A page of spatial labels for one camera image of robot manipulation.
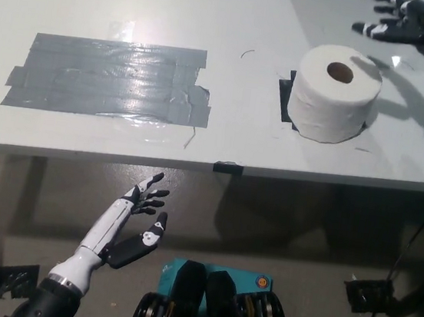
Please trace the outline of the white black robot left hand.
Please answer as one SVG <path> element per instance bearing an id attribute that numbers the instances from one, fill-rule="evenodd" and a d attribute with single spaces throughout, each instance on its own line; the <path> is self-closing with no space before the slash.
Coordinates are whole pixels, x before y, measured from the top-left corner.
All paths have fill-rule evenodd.
<path id="1" fill-rule="evenodd" d="M 85 296 L 96 269 L 103 265 L 120 269 L 154 251 L 167 228 L 165 212 L 146 231 L 121 242 L 118 238 L 131 216 L 153 215 L 164 205 L 162 198 L 169 195 L 168 190 L 151 188 L 163 178 L 163 173 L 153 175 L 115 200 L 88 231 L 73 256 L 53 267 L 48 278 Z"/>

